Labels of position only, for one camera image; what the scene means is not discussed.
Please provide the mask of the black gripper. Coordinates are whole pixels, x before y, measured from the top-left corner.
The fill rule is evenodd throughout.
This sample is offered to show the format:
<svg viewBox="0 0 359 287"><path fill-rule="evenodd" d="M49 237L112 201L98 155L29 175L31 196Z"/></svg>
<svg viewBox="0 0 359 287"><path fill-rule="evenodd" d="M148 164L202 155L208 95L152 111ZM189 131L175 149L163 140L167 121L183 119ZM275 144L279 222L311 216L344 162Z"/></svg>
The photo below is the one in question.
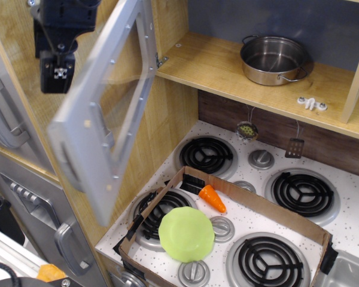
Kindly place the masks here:
<svg viewBox="0 0 359 287"><path fill-rule="evenodd" d="M35 57L43 93L67 93L75 70L77 37L93 32L101 1L40 1L31 8ZM59 63L56 55L65 55Z"/></svg>

